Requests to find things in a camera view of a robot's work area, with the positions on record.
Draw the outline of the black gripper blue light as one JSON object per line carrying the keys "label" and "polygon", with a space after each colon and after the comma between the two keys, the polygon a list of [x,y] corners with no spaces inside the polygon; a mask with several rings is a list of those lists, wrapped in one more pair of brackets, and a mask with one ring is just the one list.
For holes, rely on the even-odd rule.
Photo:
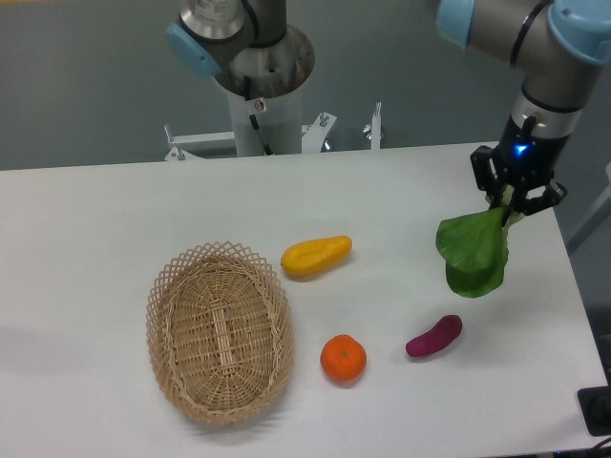
{"label": "black gripper blue light", "polygon": [[545,185],[540,196],[523,200],[519,213],[526,217],[560,204],[567,189],[552,178],[570,136],[544,138],[531,132],[523,138],[521,126],[509,117],[495,148],[480,145],[470,155],[477,188],[491,206],[501,206],[507,184]]}

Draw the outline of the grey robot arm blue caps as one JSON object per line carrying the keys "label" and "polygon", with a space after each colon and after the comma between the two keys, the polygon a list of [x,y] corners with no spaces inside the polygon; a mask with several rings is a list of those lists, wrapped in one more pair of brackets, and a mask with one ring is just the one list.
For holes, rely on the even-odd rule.
{"label": "grey robot arm blue caps", "polygon": [[[442,1],[447,40],[525,74],[501,139],[471,156],[477,187],[509,217],[561,202],[554,166],[610,60],[606,1]],[[304,150],[300,90],[315,62],[283,1],[183,1],[166,31],[175,57],[225,91],[240,156]]]}

